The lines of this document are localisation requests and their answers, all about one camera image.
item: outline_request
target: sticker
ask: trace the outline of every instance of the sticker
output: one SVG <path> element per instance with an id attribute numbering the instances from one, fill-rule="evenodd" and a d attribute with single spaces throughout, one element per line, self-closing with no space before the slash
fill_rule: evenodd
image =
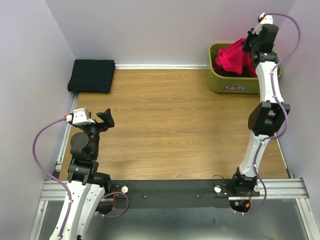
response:
<path id="1" fill-rule="evenodd" d="M 224 86 L 224 89 L 244 90 L 244 89 L 246 89 L 246 86 L 232 86 L 231 84 L 227 84 Z"/>

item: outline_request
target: white wall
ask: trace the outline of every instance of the white wall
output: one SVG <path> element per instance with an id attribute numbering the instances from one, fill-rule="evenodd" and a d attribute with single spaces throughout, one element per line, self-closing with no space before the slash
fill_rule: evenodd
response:
<path id="1" fill-rule="evenodd" d="M 206 65 L 212 43 L 247 37 L 261 13 L 288 13 L 295 0 L 46 1 L 76 58 Z"/>
<path id="2" fill-rule="evenodd" d="M 291 105 L 287 133 L 280 139 L 290 171 L 303 177 L 310 195 L 313 214 L 320 227 L 320 2 L 296 0 L 289 12 L 300 25 L 301 43 L 283 65 L 282 96 Z M 276 50 L 280 57 L 292 51 L 297 30 L 290 20 L 279 29 Z"/>
<path id="3" fill-rule="evenodd" d="M 45 178 L 32 142 L 70 110 L 74 56 L 43 0 L 0 1 L 0 36 L 0 239 L 25 240 Z M 60 123 L 39 138 L 39 159 L 51 171 L 64 130 Z"/>

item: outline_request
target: white connector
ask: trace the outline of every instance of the white connector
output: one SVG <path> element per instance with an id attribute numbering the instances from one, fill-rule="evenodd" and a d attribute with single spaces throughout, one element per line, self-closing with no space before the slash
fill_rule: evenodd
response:
<path id="1" fill-rule="evenodd" d="M 72 115 L 71 114 L 65 115 L 65 117 L 66 117 L 66 121 L 68 123 L 72 121 Z"/>
<path id="2" fill-rule="evenodd" d="M 72 125 L 81 126 L 94 123 L 95 121 L 90 118 L 89 111 L 86 107 L 73 110 Z"/>

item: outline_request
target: red cloth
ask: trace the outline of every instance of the red cloth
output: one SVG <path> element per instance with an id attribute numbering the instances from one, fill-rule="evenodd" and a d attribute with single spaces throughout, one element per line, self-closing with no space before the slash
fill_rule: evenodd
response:
<path id="1" fill-rule="evenodd" d="M 250 59 L 250 53 L 242 51 L 244 40 L 246 39 L 241 38 L 226 49 L 219 49 L 215 63 L 217 67 L 227 72 L 236 73 L 239 77 L 244 77 L 242 73 L 245 69 L 250 77 L 256 78 L 257 75 L 254 64 Z"/>

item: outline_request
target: glass surface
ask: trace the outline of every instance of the glass surface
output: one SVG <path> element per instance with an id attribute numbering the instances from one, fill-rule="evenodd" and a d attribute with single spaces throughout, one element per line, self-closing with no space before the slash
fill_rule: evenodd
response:
<path id="1" fill-rule="evenodd" d="M 253 200 L 252 207 L 260 200 Z M 40 240 L 51 236 L 63 202 L 51 201 Z M 82 240 L 307 240 L 295 199 L 268 199 L 252 215 L 231 209 L 201 207 L 129 209 L 115 219 L 94 216 Z"/>

